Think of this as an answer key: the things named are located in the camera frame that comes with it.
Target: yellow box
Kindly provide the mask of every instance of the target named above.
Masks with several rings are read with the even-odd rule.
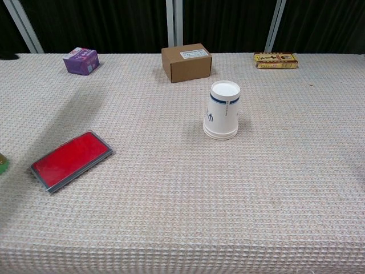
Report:
[[[292,53],[254,53],[258,69],[296,69],[298,60]]]

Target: green object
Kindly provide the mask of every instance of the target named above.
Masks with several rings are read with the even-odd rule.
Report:
[[[0,174],[6,171],[8,165],[8,159],[6,159],[6,157],[0,153]]]

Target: paper cup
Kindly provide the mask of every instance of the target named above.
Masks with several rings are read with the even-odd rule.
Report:
[[[203,129],[213,139],[227,140],[238,130],[240,87],[231,81],[212,84]]]

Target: metal pole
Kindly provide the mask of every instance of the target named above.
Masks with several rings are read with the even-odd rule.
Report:
[[[37,35],[19,0],[3,0],[31,53],[44,53]]]
[[[175,46],[175,27],[173,24],[173,0],[166,0],[167,37],[169,47]]]
[[[283,11],[285,8],[286,0],[277,0],[273,20],[271,21],[271,26],[269,30],[269,34],[267,35],[265,52],[270,53],[273,50],[273,46],[275,43],[276,35],[278,33],[279,25],[281,18],[283,16]]]
[[[175,0],[175,45],[182,46],[184,44],[184,13],[183,0]]]

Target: purple box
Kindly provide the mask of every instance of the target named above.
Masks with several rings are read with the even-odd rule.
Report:
[[[89,75],[100,63],[96,50],[77,47],[63,57],[67,71],[70,73]]]

